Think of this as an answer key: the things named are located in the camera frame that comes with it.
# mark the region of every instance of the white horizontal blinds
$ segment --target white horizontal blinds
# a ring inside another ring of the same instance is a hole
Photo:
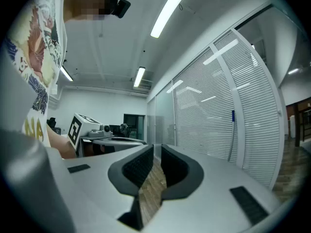
[[[222,57],[242,103],[245,121],[243,169],[263,185],[269,186],[279,148],[279,121],[271,85],[250,49],[232,31],[214,44],[223,52]]]
[[[212,55],[207,48],[173,80],[177,145],[227,159],[234,104],[217,59],[203,64]]]
[[[161,157],[161,145],[175,145],[172,84],[169,83],[155,98],[155,155]]]
[[[147,104],[147,143],[153,144],[155,140],[155,99]]]

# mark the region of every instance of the doorway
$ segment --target doorway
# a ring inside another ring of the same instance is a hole
[[[129,138],[144,140],[144,117],[143,115],[124,114],[123,122],[132,129]]]

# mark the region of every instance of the white wall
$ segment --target white wall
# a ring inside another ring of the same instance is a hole
[[[256,19],[263,36],[267,67],[279,87],[294,64],[297,26],[276,8],[265,11]]]
[[[56,118],[56,127],[67,133],[74,113],[89,116],[103,124],[120,125],[124,114],[146,115],[146,98],[124,94],[64,89],[56,110],[48,109],[48,118]],[[144,123],[146,137],[146,118]]]
[[[287,75],[281,90],[286,105],[296,103],[311,97],[311,68],[301,73]]]
[[[285,104],[284,96],[283,96],[282,90],[280,88],[277,89],[277,92],[278,92],[278,95],[280,97],[281,106],[282,106],[282,116],[283,116],[283,120],[284,120],[284,134],[289,134],[287,110],[286,110],[286,104]]]
[[[172,78],[184,69],[208,44],[270,0],[211,0],[180,32],[162,56],[154,76],[150,101]]]

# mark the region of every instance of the headset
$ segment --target headset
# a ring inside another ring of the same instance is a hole
[[[117,3],[116,8],[112,11],[112,15],[115,15],[118,18],[122,18],[126,11],[129,9],[129,7],[131,6],[131,3],[127,0],[120,0]]]

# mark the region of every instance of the wooden floor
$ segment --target wooden floor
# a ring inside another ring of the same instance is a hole
[[[166,189],[166,180],[161,163],[154,158],[154,165],[139,190],[142,223],[145,226],[160,208],[161,193]]]
[[[294,142],[290,137],[285,140],[280,171],[273,187],[281,202],[298,195],[311,168],[310,154],[302,147],[295,147]]]

